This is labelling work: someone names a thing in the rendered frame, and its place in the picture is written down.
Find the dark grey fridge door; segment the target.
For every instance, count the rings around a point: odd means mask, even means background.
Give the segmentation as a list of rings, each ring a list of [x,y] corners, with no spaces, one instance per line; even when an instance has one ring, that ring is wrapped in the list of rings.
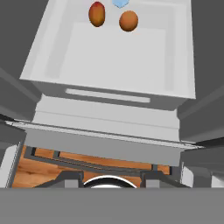
[[[0,188],[12,186],[25,142],[12,124],[31,121],[41,92],[20,80],[48,0],[0,0]]]
[[[178,108],[180,138],[195,143],[180,156],[180,181],[224,188],[224,0],[192,0],[196,98]]]

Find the grey fridge drawer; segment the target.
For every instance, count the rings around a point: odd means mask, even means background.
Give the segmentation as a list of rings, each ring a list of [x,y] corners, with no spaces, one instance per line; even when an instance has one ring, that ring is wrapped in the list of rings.
[[[179,139],[177,108],[183,98],[129,94],[109,90],[37,82],[43,94],[34,121],[47,125],[156,139]],[[67,94],[67,88],[149,97],[149,103]]]

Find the orange tangerine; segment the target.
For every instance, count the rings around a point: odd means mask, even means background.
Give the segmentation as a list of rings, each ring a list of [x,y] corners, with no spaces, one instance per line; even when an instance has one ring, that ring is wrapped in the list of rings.
[[[137,28],[138,16],[133,10],[126,10],[119,19],[119,25],[125,32],[132,32]]]

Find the red-orange mango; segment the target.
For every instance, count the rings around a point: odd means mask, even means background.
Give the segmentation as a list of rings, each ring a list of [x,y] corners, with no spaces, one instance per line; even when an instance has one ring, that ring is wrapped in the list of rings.
[[[94,2],[88,11],[88,17],[91,24],[100,27],[105,21],[105,7],[101,2]]]

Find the white fridge shelf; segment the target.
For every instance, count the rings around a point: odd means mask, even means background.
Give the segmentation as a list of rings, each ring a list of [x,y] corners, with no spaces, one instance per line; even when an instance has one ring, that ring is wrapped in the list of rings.
[[[94,2],[105,7],[91,24]],[[123,31],[112,0],[49,0],[21,74],[27,81],[186,99],[195,96],[191,0],[129,0]]]

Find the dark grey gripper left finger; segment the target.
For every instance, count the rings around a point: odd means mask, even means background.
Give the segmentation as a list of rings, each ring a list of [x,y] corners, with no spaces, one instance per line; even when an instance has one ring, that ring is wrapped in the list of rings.
[[[83,171],[62,171],[56,179],[37,185],[37,188],[83,188]]]

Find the white and black round thing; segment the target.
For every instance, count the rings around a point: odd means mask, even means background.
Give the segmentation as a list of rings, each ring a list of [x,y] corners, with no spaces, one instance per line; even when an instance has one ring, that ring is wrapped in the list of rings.
[[[120,188],[136,188],[136,186],[125,178],[113,175],[101,175],[87,180],[84,187],[93,188],[96,186],[116,186]]]

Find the pale blue food item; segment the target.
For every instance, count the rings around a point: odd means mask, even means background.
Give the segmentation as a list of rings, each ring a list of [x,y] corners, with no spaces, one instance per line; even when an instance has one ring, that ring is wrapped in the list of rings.
[[[112,0],[112,4],[116,7],[118,7],[119,9],[121,9],[122,7],[127,5],[129,3],[129,1],[130,0]]]

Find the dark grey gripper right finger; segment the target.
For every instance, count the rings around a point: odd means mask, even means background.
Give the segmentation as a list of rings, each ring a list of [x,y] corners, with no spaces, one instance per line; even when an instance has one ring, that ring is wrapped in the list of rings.
[[[170,179],[161,171],[142,171],[140,174],[142,188],[187,188],[178,181]]]

